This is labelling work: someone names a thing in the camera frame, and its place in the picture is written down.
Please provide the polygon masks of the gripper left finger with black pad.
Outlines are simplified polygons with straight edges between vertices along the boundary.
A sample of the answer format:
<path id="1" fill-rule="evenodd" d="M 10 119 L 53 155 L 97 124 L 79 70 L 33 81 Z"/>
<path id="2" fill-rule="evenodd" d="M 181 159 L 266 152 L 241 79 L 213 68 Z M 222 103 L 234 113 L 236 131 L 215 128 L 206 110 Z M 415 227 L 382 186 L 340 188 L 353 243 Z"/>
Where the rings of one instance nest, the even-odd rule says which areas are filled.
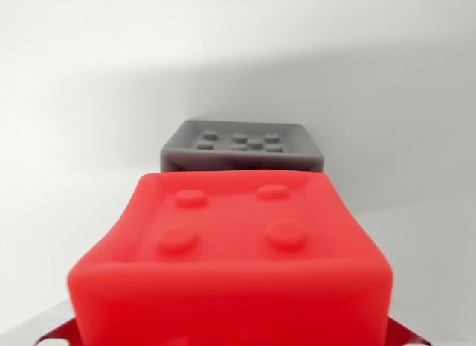
<path id="1" fill-rule="evenodd" d="M 10 330 L 11 345 L 81 345 L 70 304 L 58 304 Z"/>

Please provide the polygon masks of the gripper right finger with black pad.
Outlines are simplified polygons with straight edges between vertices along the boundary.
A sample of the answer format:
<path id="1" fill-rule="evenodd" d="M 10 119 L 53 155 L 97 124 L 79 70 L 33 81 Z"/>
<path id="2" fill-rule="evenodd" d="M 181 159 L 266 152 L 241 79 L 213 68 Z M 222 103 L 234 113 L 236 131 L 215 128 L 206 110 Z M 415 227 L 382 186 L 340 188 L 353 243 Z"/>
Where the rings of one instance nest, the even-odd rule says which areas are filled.
<path id="1" fill-rule="evenodd" d="M 410 310 L 392 310 L 389 314 L 385 344 L 436 345 L 432 323 Z"/>

